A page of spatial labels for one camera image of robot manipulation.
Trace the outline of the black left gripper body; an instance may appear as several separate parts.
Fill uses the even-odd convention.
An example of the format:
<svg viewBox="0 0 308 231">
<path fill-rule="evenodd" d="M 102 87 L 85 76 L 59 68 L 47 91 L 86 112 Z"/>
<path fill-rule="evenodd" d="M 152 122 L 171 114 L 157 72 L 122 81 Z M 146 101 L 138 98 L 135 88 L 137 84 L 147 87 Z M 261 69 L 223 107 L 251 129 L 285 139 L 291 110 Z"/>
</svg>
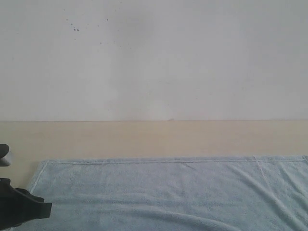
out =
<svg viewBox="0 0 308 231">
<path fill-rule="evenodd" d="M 9 229 L 23 224 L 19 193 L 11 186 L 11 180 L 0 179 L 0 228 Z"/>
</svg>

